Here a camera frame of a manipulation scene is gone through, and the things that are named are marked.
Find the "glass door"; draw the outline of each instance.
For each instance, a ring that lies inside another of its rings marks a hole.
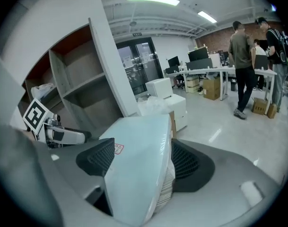
[[[163,78],[151,38],[116,45],[134,95],[147,91],[146,82]]]
[[[140,43],[136,44],[135,46],[137,53],[140,56],[140,65],[146,74],[147,80],[153,81],[155,79],[159,79],[157,73],[157,63],[156,60],[153,58],[153,53],[151,52],[149,43]]]
[[[118,51],[134,95],[145,92],[147,79],[142,67],[134,58],[130,46],[120,48]]]

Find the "white plastic bag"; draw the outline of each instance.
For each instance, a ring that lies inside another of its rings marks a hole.
[[[40,100],[42,97],[44,97],[50,90],[54,88],[53,83],[47,83],[40,85],[38,87],[31,88],[31,94],[33,98],[36,98]]]
[[[156,96],[150,96],[146,101],[139,98],[138,107],[142,116],[171,112],[165,100]]]

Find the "tiled floor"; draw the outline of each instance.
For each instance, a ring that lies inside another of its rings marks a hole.
[[[278,184],[288,175],[288,98],[283,97],[280,113],[274,119],[252,113],[250,99],[244,113],[247,120],[233,116],[238,101],[237,92],[228,90],[223,101],[212,101],[198,93],[174,89],[186,98],[188,126],[177,133],[179,139],[195,141],[240,154],[272,177]],[[264,91],[252,93],[264,98]]]

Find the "backpack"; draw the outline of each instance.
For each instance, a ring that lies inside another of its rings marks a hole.
[[[275,50],[275,53],[280,58],[282,64],[288,66],[288,36],[284,32],[281,35],[277,29],[269,29],[268,31],[273,33],[279,41],[279,52]]]

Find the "red sticker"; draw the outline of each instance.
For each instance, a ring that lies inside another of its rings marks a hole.
[[[119,155],[124,149],[124,145],[114,144],[114,153]]]

